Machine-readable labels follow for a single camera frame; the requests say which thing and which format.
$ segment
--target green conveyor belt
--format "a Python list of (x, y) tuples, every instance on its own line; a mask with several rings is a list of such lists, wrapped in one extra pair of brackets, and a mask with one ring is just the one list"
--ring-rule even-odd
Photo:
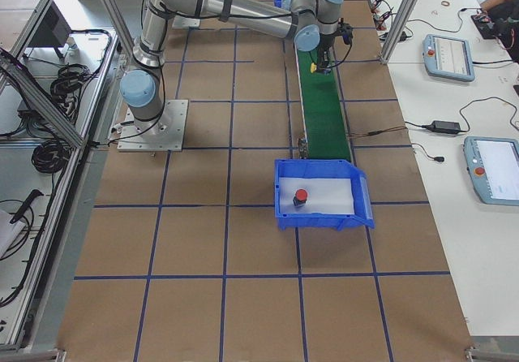
[(300, 51), (297, 55), (308, 157), (351, 161), (334, 74), (312, 74), (310, 55)]

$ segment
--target red button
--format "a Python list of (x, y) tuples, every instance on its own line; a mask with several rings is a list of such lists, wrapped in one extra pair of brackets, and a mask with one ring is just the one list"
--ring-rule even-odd
[(308, 198), (308, 193), (305, 189), (298, 189), (295, 192), (295, 198), (297, 198), (299, 201), (304, 202)]

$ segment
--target tablet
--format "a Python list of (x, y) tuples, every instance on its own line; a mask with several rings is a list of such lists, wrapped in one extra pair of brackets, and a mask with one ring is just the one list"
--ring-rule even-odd
[(474, 190), (485, 204), (519, 205), (519, 143), (468, 136), (463, 144)]
[(474, 67), (467, 40), (427, 35), (423, 40), (423, 62), (431, 76), (463, 82), (474, 80)]

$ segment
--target tiled floor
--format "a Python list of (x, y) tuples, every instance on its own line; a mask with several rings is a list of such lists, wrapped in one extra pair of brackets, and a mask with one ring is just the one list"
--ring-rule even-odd
[[(352, 132), (402, 125), (364, 0), (337, 74)], [(343, 47), (337, 47), (342, 56)], [(352, 142), (376, 229), (277, 228), (273, 162), (302, 134), (290, 43), (171, 32), (182, 153), (109, 151), (58, 345), (80, 361), (460, 361), (470, 337), (403, 131)]]

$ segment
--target small bottle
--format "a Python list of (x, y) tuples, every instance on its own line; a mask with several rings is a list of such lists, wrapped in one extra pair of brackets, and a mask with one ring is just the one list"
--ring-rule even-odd
[(78, 52), (78, 45), (75, 43), (74, 37), (69, 36), (66, 39), (66, 43), (68, 44), (68, 52), (71, 56), (74, 56), (76, 52)]
[(308, 192), (305, 189), (298, 189), (295, 192), (295, 196), (293, 199), (294, 206), (296, 208), (299, 208), (300, 206), (303, 206), (306, 204), (308, 199)]

